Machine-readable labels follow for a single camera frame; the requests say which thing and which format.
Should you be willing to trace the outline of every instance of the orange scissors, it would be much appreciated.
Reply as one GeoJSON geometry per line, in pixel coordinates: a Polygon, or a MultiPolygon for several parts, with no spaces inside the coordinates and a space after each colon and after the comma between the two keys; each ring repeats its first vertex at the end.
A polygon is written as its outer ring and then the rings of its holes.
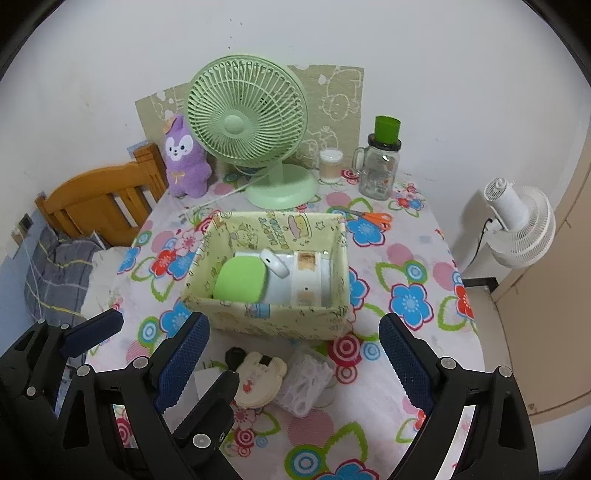
{"type": "Polygon", "coordinates": [[[392,228],[392,215],[389,213],[370,213],[370,212],[357,212],[356,210],[349,210],[348,208],[339,208],[340,212],[350,213],[373,223],[379,229],[387,232],[392,228]]]}

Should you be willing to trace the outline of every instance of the floral tablecloth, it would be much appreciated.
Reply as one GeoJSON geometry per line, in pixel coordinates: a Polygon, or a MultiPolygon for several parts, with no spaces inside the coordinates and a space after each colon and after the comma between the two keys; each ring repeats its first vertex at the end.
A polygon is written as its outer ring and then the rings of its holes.
{"type": "MultiPolygon", "coordinates": [[[[228,174],[201,199],[166,193],[160,200],[119,269],[111,304],[125,322],[121,332],[89,352],[87,361],[95,370],[122,368],[138,356],[149,356],[178,331],[190,314],[178,298],[212,215],[216,210],[256,210],[243,192],[195,207],[245,181],[228,174]]],[[[343,171],[340,182],[321,184],[314,199],[297,207],[304,213],[346,207],[392,216],[391,228],[385,229],[347,214],[350,332],[313,344],[335,361],[336,375],[304,419],[275,404],[259,410],[234,406],[235,423],[222,450],[245,480],[377,480],[394,470],[425,414],[405,396],[379,344],[378,323],[386,312],[396,312],[439,356],[484,370],[466,290],[425,198],[413,183],[399,182],[389,201],[377,202],[362,197],[357,182],[351,171],[343,171]]],[[[224,368],[224,353],[236,345],[288,360],[296,344],[214,330],[200,367],[224,368]]],[[[171,429],[196,401],[190,381],[179,404],[165,413],[171,429]]],[[[451,477],[472,413],[465,409],[438,478],[451,477]]],[[[118,407],[117,414],[124,444],[134,447],[125,409],[118,407]]]]}

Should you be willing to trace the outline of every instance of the power cord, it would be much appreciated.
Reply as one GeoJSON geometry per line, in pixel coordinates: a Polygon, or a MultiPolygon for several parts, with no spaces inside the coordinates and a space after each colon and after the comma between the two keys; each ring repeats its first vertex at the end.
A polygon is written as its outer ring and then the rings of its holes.
{"type": "Polygon", "coordinates": [[[269,173],[271,173],[271,170],[273,168],[275,168],[279,163],[281,163],[281,160],[278,160],[274,165],[271,165],[271,166],[267,167],[267,171],[265,172],[265,174],[261,175],[260,177],[255,177],[254,179],[252,179],[252,175],[253,174],[246,174],[245,172],[243,172],[242,170],[240,170],[239,168],[237,168],[236,165],[233,165],[234,168],[237,169],[243,175],[245,175],[245,176],[251,176],[251,180],[246,185],[243,185],[242,187],[239,187],[239,188],[237,188],[235,190],[232,190],[229,193],[226,193],[226,194],[221,195],[219,197],[212,198],[208,202],[202,203],[201,205],[195,205],[194,207],[191,207],[188,211],[181,213],[179,215],[179,218],[185,217],[187,220],[190,220],[191,217],[193,216],[193,214],[195,212],[197,212],[199,209],[201,209],[201,208],[203,208],[203,207],[205,207],[207,205],[210,205],[211,203],[217,202],[218,200],[222,200],[225,197],[229,197],[230,195],[234,195],[235,193],[241,192],[241,191],[245,190],[246,188],[248,188],[250,185],[253,185],[256,182],[261,181],[264,178],[267,178],[267,176],[269,175],[269,173]]]}
{"type": "Polygon", "coordinates": [[[478,255],[478,252],[480,251],[480,245],[482,244],[482,239],[484,238],[484,232],[486,231],[486,226],[487,226],[487,224],[492,223],[492,222],[493,222],[493,219],[488,218],[486,220],[486,222],[484,222],[484,225],[482,225],[482,232],[480,232],[480,239],[478,240],[478,246],[476,247],[476,252],[474,252],[474,257],[472,257],[472,260],[470,260],[470,263],[468,263],[466,268],[468,268],[470,265],[472,265],[474,263],[474,260],[476,260],[476,256],[478,255]]]}

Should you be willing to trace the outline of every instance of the green sponge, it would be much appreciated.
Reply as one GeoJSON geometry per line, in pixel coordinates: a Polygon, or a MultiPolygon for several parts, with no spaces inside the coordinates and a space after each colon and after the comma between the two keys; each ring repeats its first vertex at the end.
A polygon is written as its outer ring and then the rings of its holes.
{"type": "Polygon", "coordinates": [[[213,298],[242,303],[261,299],[267,267],[259,257],[234,257],[222,266],[213,288],[213,298]]]}

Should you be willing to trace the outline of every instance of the white container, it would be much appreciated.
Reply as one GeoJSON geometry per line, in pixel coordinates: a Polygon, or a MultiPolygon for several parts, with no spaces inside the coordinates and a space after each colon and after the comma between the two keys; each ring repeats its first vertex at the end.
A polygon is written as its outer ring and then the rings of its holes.
{"type": "Polygon", "coordinates": [[[291,357],[287,375],[275,403],[298,418],[304,418],[330,383],[336,363],[329,357],[305,346],[299,346],[291,357]]]}
{"type": "Polygon", "coordinates": [[[343,153],[337,148],[320,150],[320,180],[324,183],[337,183],[340,180],[343,153]]]}

